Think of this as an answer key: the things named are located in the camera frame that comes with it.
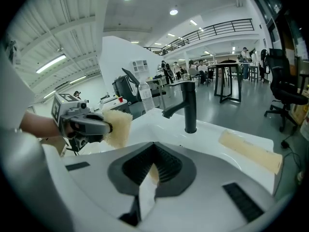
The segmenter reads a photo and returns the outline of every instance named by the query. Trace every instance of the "fluorescent light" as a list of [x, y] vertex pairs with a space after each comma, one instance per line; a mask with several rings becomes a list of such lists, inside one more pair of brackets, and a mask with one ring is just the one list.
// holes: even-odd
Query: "fluorescent light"
[[51, 94], [55, 93], [56, 90], [54, 90], [53, 92], [50, 92], [48, 95], [44, 96], [43, 99], [45, 99], [46, 97], [50, 96]]
[[37, 73], [41, 73], [42, 71], [45, 71], [48, 67], [52, 66], [53, 64], [56, 64], [57, 62], [63, 60], [64, 58], [66, 58], [66, 56], [60, 55], [59, 57], [53, 59], [52, 61], [49, 61], [47, 64], [43, 65], [41, 68], [39, 68], [37, 70]]
[[190, 20], [190, 22], [191, 22], [192, 24], [194, 24], [194, 26], [197, 25], [197, 23], [196, 23], [194, 20]]
[[170, 15], [176, 15], [178, 13], [178, 10], [171, 10], [169, 12]]
[[76, 79], [76, 80], [74, 80], [74, 81], [71, 81], [70, 84], [75, 83], [75, 82], [77, 82], [77, 81], [79, 81], [79, 80], [82, 80], [82, 79], [84, 79], [84, 78], [86, 78], [86, 76], [83, 76], [83, 77], [78, 78], [78, 79]]

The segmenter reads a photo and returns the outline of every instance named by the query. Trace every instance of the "white wall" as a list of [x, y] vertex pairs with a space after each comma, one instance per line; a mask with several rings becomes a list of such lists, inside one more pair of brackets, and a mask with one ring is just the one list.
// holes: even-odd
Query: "white wall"
[[107, 36], [102, 38], [102, 53], [99, 59], [102, 76], [110, 95], [114, 94], [112, 83], [119, 76], [125, 75], [121, 68], [133, 73], [131, 62], [135, 60], [146, 60], [150, 76], [155, 76], [158, 64], [163, 60], [162, 56], [133, 44], [129, 41]]
[[[87, 107], [96, 107], [100, 98], [106, 95], [106, 87], [101, 76], [86, 80], [80, 84], [76, 84], [73, 87], [65, 89], [60, 93], [74, 94], [75, 91], [81, 92], [80, 98], [82, 100], [89, 100]], [[51, 117], [51, 110], [54, 98], [47, 100], [45, 103], [37, 103], [33, 105], [36, 114]]]
[[260, 40], [258, 44], [255, 46], [256, 51], [258, 52], [258, 55], [260, 56], [260, 53], [263, 49], [265, 49], [264, 46], [264, 40], [266, 42], [266, 48], [272, 48], [272, 42], [271, 38], [265, 23], [265, 20], [263, 18], [262, 13], [260, 12], [257, 4], [254, 0], [246, 0], [246, 7], [248, 10], [248, 13], [250, 15], [250, 18], [253, 20], [253, 26], [254, 30], [258, 32], [260, 35]]
[[204, 27], [208, 27], [226, 21], [251, 18], [251, 15], [246, 7], [228, 6], [201, 14], [201, 17], [204, 21]]

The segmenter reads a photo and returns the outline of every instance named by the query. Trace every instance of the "sponge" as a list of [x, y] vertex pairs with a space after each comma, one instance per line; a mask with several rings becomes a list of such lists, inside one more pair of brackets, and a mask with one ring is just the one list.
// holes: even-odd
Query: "sponge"
[[125, 147], [133, 116], [118, 110], [106, 110], [103, 117], [112, 125], [112, 132], [104, 136], [104, 141], [115, 149]]

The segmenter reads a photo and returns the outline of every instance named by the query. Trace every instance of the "person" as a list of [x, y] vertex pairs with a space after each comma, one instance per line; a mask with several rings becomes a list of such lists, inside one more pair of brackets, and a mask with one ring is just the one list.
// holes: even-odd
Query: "person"
[[268, 74], [268, 72], [266, 72], [266, 68], [268, 65], [267, 57], [268, 57], [268, 51], [266, 49], [263, 49], [261, 51], [261, 64], [259, 65], [262, 83], [265, 81], [265, 78], [264, 78], [265, 74]]
[[[49, 138], [61, 136], [57, 124], [52, 118], [39, 116], [28, 111], [25, 112], [20, 123], [20, 129], [37, 138]], [[74, 130], [69, 123], [65, 125], [65, 134], [68, 138], [73, 137]]]
[[174, 62], [174, 73], [177, 76], [177, 80], [181, 79], [181, 75], [180, 75], [180, 66], [177, 62]]
[[184, 74], [184, 69], [180, 66], [180, 75]]
[[75, 91], [74, 94], [73, 94], [73, 96], [75, 96], [76, 98], [78, 98], [78, 99], [81, 100], [81, 98], [79, 97], [80, 94], [81, 94], [80, 92]]
[[[248, 60], [250, 59], [248, 49], [246, 47], [242, 49], [241, 56], [243, 57], [244, 62], [248, 62]], [[249, 70], [249, 65], [243, 64], [243, 79], [244, 80], [248, 80], [248, 77], [249, 77], [248, 70]]]
[[189, 60], [189, 69], [190, 68], [195, 68], [193, 60]]
[[168, 73], [169, 65], [164, 60], [162, 60], [161, 68], [163, 69], [164, 76], [165, 76], [165, 79], [166, 79], [166, 83], [169, 84], [169, 81], [171, 83], [174, 83], [172, 77]]
[[207, 66], [204, 65], [204, 62], [203, 60], [200, 60], [199, 61], [199, 66], [198, 66], [198, 71], [199, 73], [201, 74], [202, 78], [201, 78], [201, 84], [204, 84], [204, 82], [207, 82], [207, 76], [206, 76], [206, 73], [207, 73]]

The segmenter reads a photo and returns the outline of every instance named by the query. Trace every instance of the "high table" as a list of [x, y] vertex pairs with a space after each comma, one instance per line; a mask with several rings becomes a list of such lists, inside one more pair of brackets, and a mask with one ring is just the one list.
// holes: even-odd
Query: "high table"
[[156, 79], [152, 79], [152, 80], [148, 80], [148, 81], [146, 81], [146, 83], [154, 83], [157, 86], [159, 86], [160, 97], [161, 97], [161, 100], [162, 100], [162, 103], [163, 103], [163, 110], [164, 110], [165, 109], [165, 102], [164, 102], [164, 99], [163, 99], [162, 89], [161, 89], [161, 87], [163, 86], [162, 79], [165, 79], [165, 76], [162, 76], [162, 77], [159, 77], [159, 78], [156, 78]]
[[[226, 101], [226, 100], [232, 100], [232, 101], [236, 101], [236, 102], [241, 102], [241, 77], [242, 75], [239, 73], [239, 68], [236, 68], [236, 73], [237, 73], [237, 82], [238, 82], [238, 99], [236, 98], [232, 98], [232, 89], [233, 89], [233, 84], [232, 84], [232, 75], [229, 75], [230, 78], [230, 94], [228, 95], [223, 95], [223, 88], [224, 88], [224, 73], [225, 73], [225, 67], [229, 68], [229, 72], [231, 73], [231, 67], [234, 67], [234, 65], [242, 65], [242, 64], [250, 64], [250, 63], [220, 63], [220, 64], [212, 64], [210, 66], [208, 66], [208, 69], [216, 69], [216, 84], [215, 84], [215, 89], [214, 89], [214, 95], [215, 96], [219, 96], [220, 97], [220, 103]], [[218, 80], [219, 80], [219, 71], [218, 69], [221, 68], [222, 69], [222, 75], [221, 75], [221, 93], [220, 95], [217, 94], [217, 89], [218, 89]]]

